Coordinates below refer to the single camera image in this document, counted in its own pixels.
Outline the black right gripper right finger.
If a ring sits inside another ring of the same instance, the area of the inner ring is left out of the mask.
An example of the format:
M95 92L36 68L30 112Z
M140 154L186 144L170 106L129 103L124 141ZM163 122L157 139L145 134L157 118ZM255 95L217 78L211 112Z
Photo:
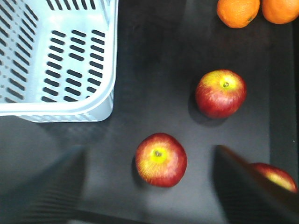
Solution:
M230 224L299 222L299 195L273 183L223 145L214 148L214 189Z

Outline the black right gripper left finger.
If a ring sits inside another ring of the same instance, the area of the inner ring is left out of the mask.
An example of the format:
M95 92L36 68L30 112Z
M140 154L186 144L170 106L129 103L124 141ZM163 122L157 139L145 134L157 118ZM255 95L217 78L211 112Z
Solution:
M75 146L0 197L2 224L65 224L74 216L86 174L86 148Z

